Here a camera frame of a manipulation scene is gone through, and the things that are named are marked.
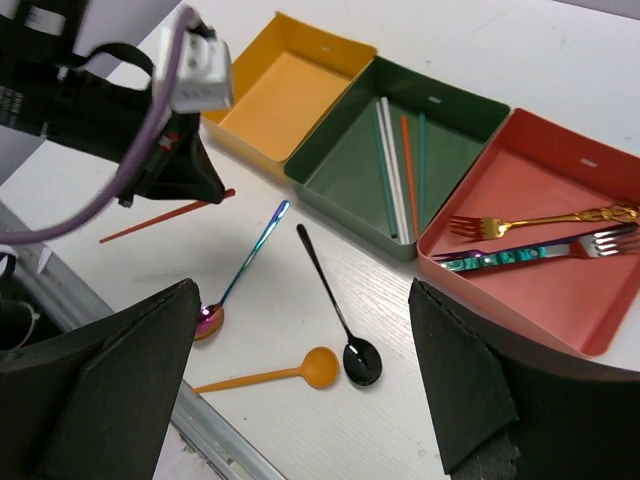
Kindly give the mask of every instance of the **yellow tray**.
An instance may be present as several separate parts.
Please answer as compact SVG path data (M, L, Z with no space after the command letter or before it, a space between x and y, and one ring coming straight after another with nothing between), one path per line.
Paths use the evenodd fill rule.
M235 105L204 123L221 146L288 182L286 161L376 53L277 12L233 62Z

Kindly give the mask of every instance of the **fork tines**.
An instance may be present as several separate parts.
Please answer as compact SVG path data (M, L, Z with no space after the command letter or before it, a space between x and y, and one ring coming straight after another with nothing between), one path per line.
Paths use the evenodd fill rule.
M453 233L464 237L482 236L482 219L473 217L460 217L453 215L449 218L449 227Z
M640 250L638 224L625 225L593 235L593 243L601 256L628 253Z

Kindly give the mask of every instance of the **spoon bowl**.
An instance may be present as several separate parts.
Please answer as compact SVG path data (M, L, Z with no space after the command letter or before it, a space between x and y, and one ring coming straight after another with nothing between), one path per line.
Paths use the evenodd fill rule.
M349 339L342 352L342 363L349 379L360 387L373 385L382 375L380 353L363 338Z
M195 340L204 340L216 333L224 323L224 308L218 303L200 310Z
M328 388L340 374L338 356L327 347L316 347L307 353L298 368L302 377L313 388Z

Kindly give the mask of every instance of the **orange chopstick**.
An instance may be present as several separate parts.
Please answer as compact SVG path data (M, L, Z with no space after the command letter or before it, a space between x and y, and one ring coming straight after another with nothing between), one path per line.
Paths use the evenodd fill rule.
M418 207L416 204L416 187L413 181L413 161L411 160L411 141L409 140L409 120L406 115L400 118L402 124L402 139L404 140L404 158L407 161L407 178L409 179L409 198L411 199L411 216L413 217L413 232L416 240L420 236L418 223Z
M236 191L233 188L231 188L224 192L224 198L233 197L235 194L236 194ZM162 223L165 220L170 220L172 218L178 217L185 213L189 213L194 210L197 210L198 208L206 207L207 205L211 205L211 204L206 202L200 202L200 201L190 203L189 205L185 205L184 207L176 208L171 212L152 218L151 220L147 220L146 222L142 222L138 225L127 228L126 230L122 230L121 232L114 233L113 235L110 235L100 240L100 243L110 242L111 240L115 240L116 238L124 237L125 235L128 235L130 233L137 232L138 230L142 230L143 228L150 227L151 225L156 225L157 223Z

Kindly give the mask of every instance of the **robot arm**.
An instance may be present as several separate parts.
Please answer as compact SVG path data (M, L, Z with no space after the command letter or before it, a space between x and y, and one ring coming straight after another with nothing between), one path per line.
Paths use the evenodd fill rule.
M102 45L86 58L75 54L87 4L88 0L13 0L0 6L0 125L119 164L153 103L154 84L158 78L161 83L161 76L151 59L131 45ZM215 33L203 24L191 29L182 63L195 61L191 52L184 55L185 50L197 51L208 40L216 41ZM224 42L217 43L224 47L217 58L226 67L228 49ZM85 70L100 54L138 66L149 75L149 84L143 90L127 88ZM134 195L213 204L223 200L224 185L202 146L198 128L201 109L230 106L227 72L215 80L218 88L213 94L211 89L200 90L200 97L203 91L210 94L204 101L191 98L189 102L185 96L198 92L176 89L173 108L158 128L143 169L117 196L121 205L130 206ZM186 75L178 72L178 87L186 82Z

